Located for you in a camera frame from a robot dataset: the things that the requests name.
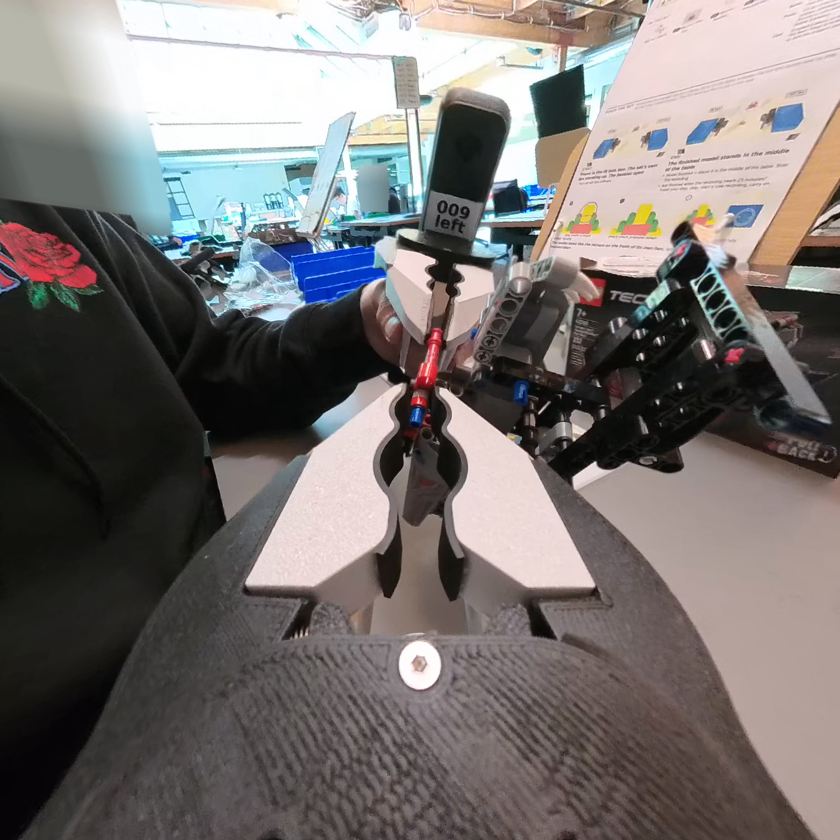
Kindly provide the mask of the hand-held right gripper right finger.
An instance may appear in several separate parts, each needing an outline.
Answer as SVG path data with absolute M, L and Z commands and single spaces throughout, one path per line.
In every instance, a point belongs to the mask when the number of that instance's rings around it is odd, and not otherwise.
M 502 607 L 593 595 L 596 584 L 532 458 L 451 392 L 437 391 L 447 494 L 438 573 L 480 634 Z

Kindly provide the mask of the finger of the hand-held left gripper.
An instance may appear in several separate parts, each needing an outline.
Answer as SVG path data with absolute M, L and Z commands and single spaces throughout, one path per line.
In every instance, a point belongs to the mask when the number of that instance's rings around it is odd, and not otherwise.
M 433 328 L 433 271 L 437 267 L 432 256 L 398 248 L 386 272 L 386 299 L 403 328 L 398 360 L 403 370 L 417 370 L 426 356 L 427 339 Z
M 443 316 L 441 370 L 453 364 L 459 348 L 478 329 L 495 290 L 494 276 L 489 268 L 454 265 L 450 276 Z

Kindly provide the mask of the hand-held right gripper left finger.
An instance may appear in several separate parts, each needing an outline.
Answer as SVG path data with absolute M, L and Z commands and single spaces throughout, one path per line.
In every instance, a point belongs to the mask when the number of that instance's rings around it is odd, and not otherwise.
M 355 632 L 370 632 L 376 599 L 393 596 L 403 570 L 392 483 L 404 464 L 405 390 L 391 387 L 304 459 L 246 594 L 332 604 Z

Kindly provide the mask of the red toy brick pin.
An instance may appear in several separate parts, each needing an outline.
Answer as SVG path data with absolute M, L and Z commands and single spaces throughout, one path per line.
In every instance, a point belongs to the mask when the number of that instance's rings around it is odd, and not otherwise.
M 415 379 L 414 392 L 422 400 L 427 401 L 433 391 L 438 378 L 438 363 L 441 349 L 444 345 L 444 334 L 441 328 L 432 329 L 426 343 L 426 353 L 419 365 Z

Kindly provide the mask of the black grey toy brick vehicle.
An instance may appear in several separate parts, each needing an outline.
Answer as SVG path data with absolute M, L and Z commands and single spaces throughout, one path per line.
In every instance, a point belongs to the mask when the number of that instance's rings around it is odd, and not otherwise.
M 655 289 L 597 337 L 574 376 L 544 363 L 551 333 L 577 301 L 594 300 L 575 263 L 514 261 L 478 329 L 441 370 L 427 401 L 414 392 L 404 430 L 411 458 L 403 515 L 441 514 L 434 394 L 449 389 L 533 459 L 568 482 L 590 466 L 680 471 L 679 448 L 721 416 L 751 413 L 771 432 L 816 437 L 832 418 L 722 245 L 733 216 L 696 233 L 681 223 Z M 443 327 L 452 265 L 433 271 L 433 329 Z

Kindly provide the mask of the person's left forearm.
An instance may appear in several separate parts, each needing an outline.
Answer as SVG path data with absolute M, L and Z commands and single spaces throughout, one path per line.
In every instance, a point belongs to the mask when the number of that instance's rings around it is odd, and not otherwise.
M 235 313 L 205 318 L 178 379 L 206 431 L 243 437 L 298 430 L 389 372 L 393 364 L 364 336 L 364 286 L 303 306 L 284 322 Z

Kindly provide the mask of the grey desk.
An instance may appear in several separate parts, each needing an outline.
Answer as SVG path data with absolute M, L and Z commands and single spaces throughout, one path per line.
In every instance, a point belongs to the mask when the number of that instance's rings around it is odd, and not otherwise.
M 713 435 L 682 453 L 678 474 L 579 491 L 680 601 L 783 793 L 838 838 L 838 480 Z

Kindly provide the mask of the blue plastic bin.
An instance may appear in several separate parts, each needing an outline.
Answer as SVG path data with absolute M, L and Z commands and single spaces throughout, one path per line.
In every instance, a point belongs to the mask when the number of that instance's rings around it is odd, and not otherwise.
M 379 279 L 385 271 L 375 264 L 373 247 L 352 247 L 296 255 L 290 260 L 290 274 L 302 301 L 332 302 Z

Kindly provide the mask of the white sign on pole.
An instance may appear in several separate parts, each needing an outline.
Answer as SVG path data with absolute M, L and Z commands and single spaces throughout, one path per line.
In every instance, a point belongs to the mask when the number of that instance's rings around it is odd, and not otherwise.
M 395 104 L 398 109 L 418 110 L 421 107 L 419 73 L 414 56 L 392 56 Z

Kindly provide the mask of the black monitor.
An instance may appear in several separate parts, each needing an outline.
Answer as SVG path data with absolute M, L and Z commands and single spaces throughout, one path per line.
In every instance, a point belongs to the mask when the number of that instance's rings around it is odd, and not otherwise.
M 587 127 L 583 66 L 536 81 L 529 92 L 540 140 Z

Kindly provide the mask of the white leaning board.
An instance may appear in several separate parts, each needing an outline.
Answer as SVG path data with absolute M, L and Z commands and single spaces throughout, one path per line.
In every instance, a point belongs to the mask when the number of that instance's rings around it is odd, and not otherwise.
M 330 123 L 311 179 L 308 202 L 298 222 L 297 235 L 300 238 L 312 241 L 320 236 L 354 119 L 355 112 L 351 111 Z

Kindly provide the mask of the clear plastic bag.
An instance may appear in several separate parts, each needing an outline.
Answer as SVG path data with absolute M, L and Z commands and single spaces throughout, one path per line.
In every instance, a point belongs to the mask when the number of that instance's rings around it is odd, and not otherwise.
M 301 303 L 290 263 L 272 246 L 252 237 L 244 240 L 239 250 L 225 295 L 228 306 L 240 311 Z

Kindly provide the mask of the black toy set box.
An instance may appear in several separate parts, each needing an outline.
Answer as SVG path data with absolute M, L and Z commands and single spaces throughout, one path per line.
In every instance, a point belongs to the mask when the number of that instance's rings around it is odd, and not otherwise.
M 655 289 L 652 278 L 592 272 L 598 296 L 574 307 L 565 372 L 576 375 L 607 324 L 627 318 Z M 785 463 L 836 479 L 839 473 L 839 269 L 827 266 L 754 266 L 744 274 L 750 292 L 832 418 L 816 437 L 771 432 L 751 413 L 721 416 L 708 428 Z

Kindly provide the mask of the printed instruction board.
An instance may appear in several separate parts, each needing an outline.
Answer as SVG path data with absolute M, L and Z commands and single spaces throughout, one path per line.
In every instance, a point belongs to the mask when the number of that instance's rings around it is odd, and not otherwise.
M 676 228 L 746 261 L 838 105 L 839 2 L 654 2 L 611 85 L 545 246 L 653 271 Z

